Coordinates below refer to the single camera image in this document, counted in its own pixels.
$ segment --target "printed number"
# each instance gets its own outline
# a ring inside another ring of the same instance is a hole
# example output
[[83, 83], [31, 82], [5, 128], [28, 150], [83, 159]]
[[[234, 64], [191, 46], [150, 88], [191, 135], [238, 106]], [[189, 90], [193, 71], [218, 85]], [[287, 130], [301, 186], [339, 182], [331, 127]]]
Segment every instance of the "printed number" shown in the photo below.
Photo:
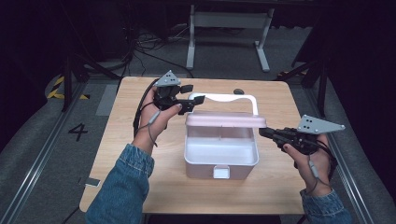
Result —
[[85, 124], [80, 123], [77, 127], [73, 128], [69, 131], [69, 133], [78, 133], [77, 140], [76, 140], [77, 142], [79, 141], [79, 138], [81, 137], [82, 133], [88, 132], [88, 131], [84, 131], [84, 127], [85, 127]]

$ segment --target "denim sleeve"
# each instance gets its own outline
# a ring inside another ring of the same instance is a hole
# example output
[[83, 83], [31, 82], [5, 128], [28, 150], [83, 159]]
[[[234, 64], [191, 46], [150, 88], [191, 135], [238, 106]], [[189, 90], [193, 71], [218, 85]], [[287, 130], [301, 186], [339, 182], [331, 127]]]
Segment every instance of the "denim sleeve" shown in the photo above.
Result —
[[309, 196], [305, 190], [300, 191], [303, 208], [310, 223], [352, 223], [352, 217], [343, 206], [338, 194], [333, 189], [324, 196]]
[[85, 215], [87, 223], [140, 223], [154, 159], [128, 144]]

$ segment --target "wrist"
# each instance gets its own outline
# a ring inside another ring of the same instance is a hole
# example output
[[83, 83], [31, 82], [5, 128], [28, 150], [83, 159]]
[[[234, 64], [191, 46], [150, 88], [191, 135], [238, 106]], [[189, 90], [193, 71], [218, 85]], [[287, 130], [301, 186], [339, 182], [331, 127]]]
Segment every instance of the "wrist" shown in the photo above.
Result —
[[145, 128], [139, 130], [136, 137], [134, 138], [134, 141], [132, 141], [132, 144], [140, 148], [142, 151], [146, 152], [147, 154], [151, 155], [155, 140], [156, 137], [151, 139], [148, 129]]
[[318, 180], [318, 183], [315, 186], [309, 187], [306, 185], [306, 192], [311, 196], [324, 196], [332, 192], [332, 187]]

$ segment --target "metal bracket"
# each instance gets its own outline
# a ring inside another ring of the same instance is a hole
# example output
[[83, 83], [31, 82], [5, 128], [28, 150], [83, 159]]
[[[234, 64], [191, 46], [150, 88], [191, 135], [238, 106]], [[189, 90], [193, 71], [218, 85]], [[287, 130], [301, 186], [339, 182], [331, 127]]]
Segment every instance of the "metal bracket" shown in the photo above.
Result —
[[303, 115], [298, 125], [297, 132], [320, 134], [343, 131], [345, 128], [346, 126], [342, 124], [331, 123], [323, 119]]
[[156, 87], [167, 87], [167, 86], [177, 86], [180, 85], [180, 79], [178, 79], [172, 70], [169, 70], [165, 75], [163, 75], [154, 86]]

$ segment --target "person's left hand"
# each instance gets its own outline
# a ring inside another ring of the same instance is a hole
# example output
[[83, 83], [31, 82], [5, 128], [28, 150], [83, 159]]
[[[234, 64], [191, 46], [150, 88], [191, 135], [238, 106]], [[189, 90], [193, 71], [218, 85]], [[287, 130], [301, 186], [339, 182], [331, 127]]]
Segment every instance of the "person's left hand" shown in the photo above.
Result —
[[144, 127], [160, 110], [155, 104], [152, 103], [156, 90], [156, 87], [152, 87], [151, 90], [148, 91], [148, 94], [143, 101], [142, 108], [144, 108], [140, 117], [139, 131], [132, 142], [134, 146], [144, 150], [149, 155], [151, 155], [154, 142], [156, 141], [158, 135], [160, 135], [160, 133], [165, 129], [168, 120], [176, 115], [181, 109], [181, 105], [173, 105], [168, 109], [161, 111], [152, 124]]

